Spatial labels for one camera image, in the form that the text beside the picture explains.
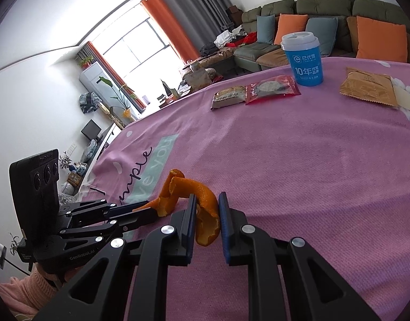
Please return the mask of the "pink sleeve left forearm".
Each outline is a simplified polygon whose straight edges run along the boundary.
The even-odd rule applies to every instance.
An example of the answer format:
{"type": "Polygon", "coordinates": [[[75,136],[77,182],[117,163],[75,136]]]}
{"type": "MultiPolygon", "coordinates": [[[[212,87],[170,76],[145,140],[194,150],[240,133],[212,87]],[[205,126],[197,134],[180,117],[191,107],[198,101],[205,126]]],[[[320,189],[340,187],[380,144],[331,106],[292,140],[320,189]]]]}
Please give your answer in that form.
{"type": "Polygon", "coordinates": [[[16,320],[33,320],[61,286],[56,275],[46,273],[37,263],[29,276],[0,282],[0,297],[16,320]]]}

